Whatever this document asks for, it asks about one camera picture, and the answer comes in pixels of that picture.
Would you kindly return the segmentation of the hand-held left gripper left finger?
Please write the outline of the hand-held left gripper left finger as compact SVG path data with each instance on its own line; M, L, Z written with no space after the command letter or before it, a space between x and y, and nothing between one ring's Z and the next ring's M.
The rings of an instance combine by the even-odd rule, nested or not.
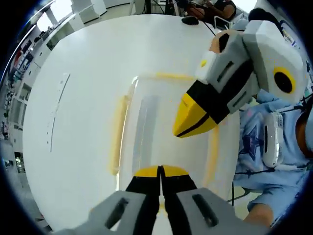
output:
M57 235L151 235L159 210L161 167L137 171L125 190L94 207L87 220Z

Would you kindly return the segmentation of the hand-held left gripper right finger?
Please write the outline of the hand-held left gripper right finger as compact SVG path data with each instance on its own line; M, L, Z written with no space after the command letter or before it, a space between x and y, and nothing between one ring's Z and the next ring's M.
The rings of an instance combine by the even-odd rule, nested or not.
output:
M198 188L176 166L161 166L165 209L175 235L266 235L263 225L242 221L233 207L207 188Z

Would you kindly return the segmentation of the person's right hand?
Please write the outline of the person's right hand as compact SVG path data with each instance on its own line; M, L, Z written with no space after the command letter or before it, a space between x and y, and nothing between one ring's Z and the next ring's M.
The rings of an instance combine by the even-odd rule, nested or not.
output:
M211 42L210 51L214 53L220 53L220 46L219 46L219 37L215 36Z

